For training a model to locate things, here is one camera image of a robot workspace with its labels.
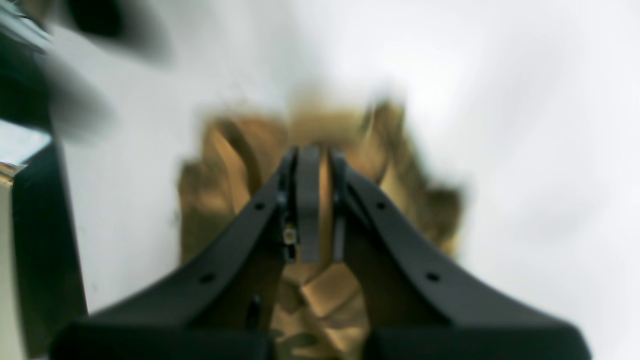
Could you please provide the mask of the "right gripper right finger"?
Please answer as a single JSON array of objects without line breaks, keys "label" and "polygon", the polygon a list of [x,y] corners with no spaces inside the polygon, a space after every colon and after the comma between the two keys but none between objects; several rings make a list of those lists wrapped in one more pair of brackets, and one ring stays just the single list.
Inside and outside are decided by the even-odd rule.
[{"label": "right gripper right finger", "polygon": [[354,273],[364,360],[589,360],[576,326],[478,280],[431,244],[372,181],[329,152],[333,260]]}]

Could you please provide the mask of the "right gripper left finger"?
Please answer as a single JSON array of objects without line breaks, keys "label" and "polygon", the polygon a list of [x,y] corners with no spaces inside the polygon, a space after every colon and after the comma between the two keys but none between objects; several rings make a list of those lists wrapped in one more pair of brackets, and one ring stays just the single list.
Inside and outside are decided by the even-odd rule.
[{"label": "right gripper left finger", "polygon": [[270,323],[286,264],[319,259],[320,150],[286,151],[210,246],[121,302],[74,321],[51,360],[274,360]]}]

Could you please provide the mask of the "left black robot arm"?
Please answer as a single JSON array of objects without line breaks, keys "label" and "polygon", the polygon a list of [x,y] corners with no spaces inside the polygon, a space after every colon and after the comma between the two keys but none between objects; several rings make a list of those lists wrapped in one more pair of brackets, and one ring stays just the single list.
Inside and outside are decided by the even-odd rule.
[{"label": "left black robot arm", "polygon": [[1,358],[161,360],[162,337],[98,311],[147,281],[126,260],[134,221],[171,176],[155,155],[150,90],[118,54],[62,48],[49,0],[1,2]]}]

